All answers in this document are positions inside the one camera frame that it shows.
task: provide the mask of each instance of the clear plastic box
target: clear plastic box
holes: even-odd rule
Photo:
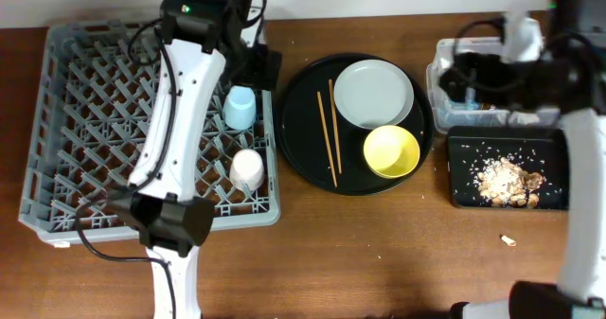
[[[454,39],[441,40],[437,43],[436,57],[427,66],[427,94],[432,105],[436,130],[447,133],[453,126],[509,126],[522,127],[559,127],[560,110],[558,108],[542,108],[534,114],[513,113],[508,117],[508,110],[479,110],[473,109],[473,104],[456,103],[451,101],[446,92],[439,88],[438,79],[442,72],[453,63]],[[458,52],[473,51],[482,54],[500,54],[499,38],[466,38],[459,41]]]

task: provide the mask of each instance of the wooden table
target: wooden table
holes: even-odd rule
[[[424,85],[436,43],[486,14],[278,21],[280,90],[305,65],[364,52]],[[151,318],[147,264],[100,260],[81,246],[55,249],[17,221],[45,29],[0,31],[0,311],[5,318]],[[449,203],[440,140],[403,185],[370,197],[310,185],[279,156],[282,216],[272,226],[212,233],[198,298],[205,317],[406,316],[458,301],[505,297],[515,280],[556,280],[566,213],[461,210]],[[514,248],[500,234],[517,239]],[[137,241],[98,244],[142,255]]]

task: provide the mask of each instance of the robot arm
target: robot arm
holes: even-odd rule
[[[606,34],[600,31],[606,27],[606,0],[553,0],[552,6],[537,61],[456,54],[440,87],[454,100],[463,99],[471,86],[480,102],[527,110],[560,107],[570,161],[561,276],[557,286],[520,281],[509,300],[455,306],[454,318],[603,318],[606,313]],[[467,79],[472,69],[474,81]]]
[[[195,169],[215,89],[237,84],[272,90],[276,85],[281,55],[258,41],[266,0],[261,7],[252,2],[162,3],[160,81],[145,145],[129,176],[133,188],[110,191],[107,198],[107,206],[139,232],[148,256],[169,265],[166,272],[152,264],[155,319],[201,316],[197,260],[215,204],[195,197]]]

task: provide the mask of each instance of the food crumb on table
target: food crumb on table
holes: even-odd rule
[[[501,235],[501,241],[503,241],[509,247],[515,247],[516,241],[508,236]]]

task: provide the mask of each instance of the plastic grid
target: plastic grid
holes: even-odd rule
[[[136,66],[127,51],[139,24],[119,21],[49,29],[19,220],[41,240],[80,242],[75,208],[110,184],[125,185],[152,115],[159,63]],[[143,61],[157,50],[151,33],[135,46]],[[196,190],[213,200],[213,230],[269,225],[279,218],[271,97],[256,91],[258,118],[248,130],[227,128],[225,94],[217,86],[198,152]],[[228,179],[233,155],[251,148],[263,157],[266,181],[250,192]],[[136,238],[116,215],[91,207],[82,223],[91,241]]]

